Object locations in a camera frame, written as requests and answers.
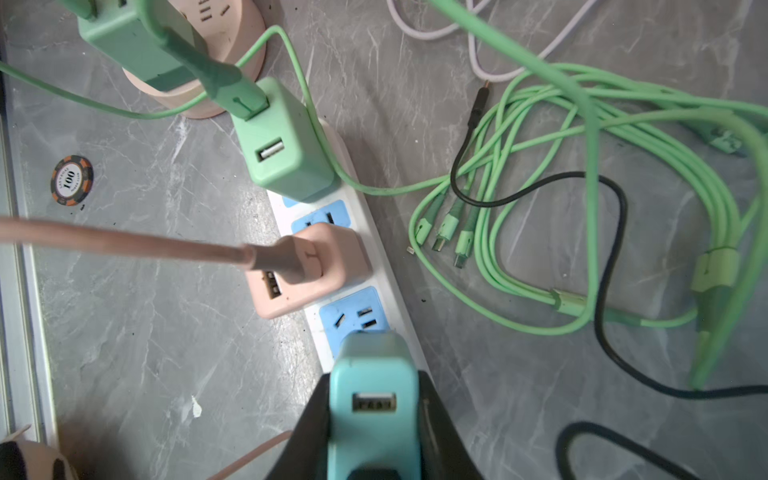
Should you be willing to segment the light green charger adapter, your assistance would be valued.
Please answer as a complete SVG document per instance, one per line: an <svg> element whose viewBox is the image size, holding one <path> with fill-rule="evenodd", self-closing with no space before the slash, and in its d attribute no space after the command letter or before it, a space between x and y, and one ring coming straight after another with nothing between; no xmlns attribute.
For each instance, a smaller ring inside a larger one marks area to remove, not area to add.
<svg viewBox="0 0 768 480"><path fill-rule="evenodd" d="M194 79L151 38L133 1L94 1L92 5L91 17L78 19L80 36L125 71L163 92Z"/></svg>

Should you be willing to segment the white blue power strip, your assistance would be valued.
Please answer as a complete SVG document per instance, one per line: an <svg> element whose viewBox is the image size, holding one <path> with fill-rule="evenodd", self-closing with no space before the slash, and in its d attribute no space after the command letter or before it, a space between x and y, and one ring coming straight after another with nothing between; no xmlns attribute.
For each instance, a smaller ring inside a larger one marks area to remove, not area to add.
<svg viewBox="0 0 768 480"><path fill-rule="evenodd" d="M339 180L311 203L268 194L279 234L297 235L317 223L356 232L367 255L371 275L351 286L300 308L305 314L315 349L325 373L332 370L343 339L356 331L391 330L406 342L419 370L428 371L417 338L373 216L363 193Z"/></svg>

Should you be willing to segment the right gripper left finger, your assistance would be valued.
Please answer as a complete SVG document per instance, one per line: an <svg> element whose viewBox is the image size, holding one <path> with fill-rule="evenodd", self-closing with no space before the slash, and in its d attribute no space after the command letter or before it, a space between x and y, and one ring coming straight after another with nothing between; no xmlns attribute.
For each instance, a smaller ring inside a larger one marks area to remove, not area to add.
<svg viewBox="0 0 768 480"><path fill-rule="evenodd" d="M328 478L330 375L320 377L293 433L267 479Z"/></svg>

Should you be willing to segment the pink charger adapter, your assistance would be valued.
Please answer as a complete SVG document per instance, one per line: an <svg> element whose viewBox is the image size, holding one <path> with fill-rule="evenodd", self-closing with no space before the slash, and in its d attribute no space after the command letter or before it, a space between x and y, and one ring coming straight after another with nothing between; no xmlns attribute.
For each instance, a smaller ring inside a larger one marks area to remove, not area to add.
<svg viewBox="0 0 768 480"><path fill-rule="evenodd" d="M256 313L264 319L297 311L372 275L359 235L335 224L318 223L254 246L246 279Z"/></svg>

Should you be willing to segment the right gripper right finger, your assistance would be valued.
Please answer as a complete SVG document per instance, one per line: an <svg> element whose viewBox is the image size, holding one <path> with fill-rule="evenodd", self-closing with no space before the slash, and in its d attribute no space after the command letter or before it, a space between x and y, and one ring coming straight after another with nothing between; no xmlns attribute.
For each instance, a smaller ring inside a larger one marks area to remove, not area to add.
<svg viewBox="0 0 768 480"><path fill-rule="evenodd" d="M418 372L418 438L423 479L482 479L426 371Z"/></svg>

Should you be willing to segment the green charger adapter front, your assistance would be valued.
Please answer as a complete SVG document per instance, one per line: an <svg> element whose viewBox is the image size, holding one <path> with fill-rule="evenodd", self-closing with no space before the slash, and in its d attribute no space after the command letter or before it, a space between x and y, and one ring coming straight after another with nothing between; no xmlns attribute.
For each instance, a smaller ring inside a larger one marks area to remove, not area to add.
<svg viewBox="0 0 768 480"><path fill-rule="evenodd" d="M268 107L249 120L232 119L251 180L297 202L309 202L330 187L332 169L305 105L280 81L256 85Z"/></svg>

